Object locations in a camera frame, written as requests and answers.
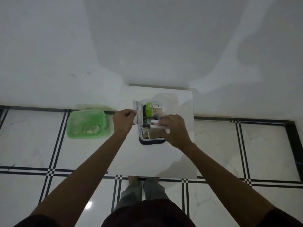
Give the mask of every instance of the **person's left arm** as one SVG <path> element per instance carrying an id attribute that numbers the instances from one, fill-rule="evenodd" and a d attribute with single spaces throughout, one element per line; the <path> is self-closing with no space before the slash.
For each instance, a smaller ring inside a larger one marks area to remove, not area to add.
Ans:
<path id="1" fill-rule="evenodd" d="M 113 116 L 113 135 L 60 183 L 30 216 L 45 215 L 61 227 L 74 227 L 129 133 L 135 115 L 133 110 L 116 112 Z"/>

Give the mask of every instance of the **leg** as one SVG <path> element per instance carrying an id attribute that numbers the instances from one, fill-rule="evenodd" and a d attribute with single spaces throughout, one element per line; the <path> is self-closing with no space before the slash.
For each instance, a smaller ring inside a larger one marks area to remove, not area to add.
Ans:
<path id="1" fill-rule="evenodd" d="M 129 185 L 126 190 L 121 193 L 121 199 L 114 210 L 142 201 L 142 186 L 139 182 L 139 177 L 129 176 L 128 181 Z"/>
<path id="2" fill-rule="evenodd" d="M 163 186 L 158 184 L 159 178 L 147 178 L 143 183 L 146 200 L 161 199 L 169 197 L 165 193 Z"/>

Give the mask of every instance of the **shirt sleeve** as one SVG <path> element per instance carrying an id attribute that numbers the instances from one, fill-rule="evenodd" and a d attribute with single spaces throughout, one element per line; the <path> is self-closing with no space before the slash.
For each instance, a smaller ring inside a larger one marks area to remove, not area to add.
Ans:
<path id="1" fill-rule="evenodd" d="M 60 225 L 45 215 L 33 215 L 20 221 L 14 227 L 60 227 Z"/>
<path id="2" fill-rule="evenodd" d="M 258 227 L 265 227 L 265 226 L 303 227 L 303 224 L 299 222 L 296 218 L 285 213 L 284 211 L 278 208 L 274 208 L 273 210 L 269 211 L 266 217 L 258 225 Z"/>

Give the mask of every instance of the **white board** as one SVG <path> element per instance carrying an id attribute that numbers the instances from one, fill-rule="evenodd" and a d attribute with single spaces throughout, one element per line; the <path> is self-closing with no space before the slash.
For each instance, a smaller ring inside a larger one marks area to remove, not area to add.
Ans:
<path id="1" fill-rule="evenodd" d="M 167 114 L 184 118 L 189 137 L 194 142 L 194 117 L 192 91 L 122 86 L 119 110 L 132 109 L 133 100 L 164 99 Z M 134 125 L 119 152 L 111 163 L 108 174 L 146 177 L 196 179 L 197 170 L 189 158 L 168 142 L 142 145 L 139 142 L 138 125 Z"/>

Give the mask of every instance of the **green container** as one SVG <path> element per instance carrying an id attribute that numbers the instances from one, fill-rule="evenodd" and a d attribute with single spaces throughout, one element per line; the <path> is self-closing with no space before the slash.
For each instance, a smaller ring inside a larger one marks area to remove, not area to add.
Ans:
<path id="1" fill-rule="evenodd" d="M 74 111 L 69 115 L 66 133 L 70 139 L 95 139 L 109 134 L 106 114 L 102 110 Z"/>

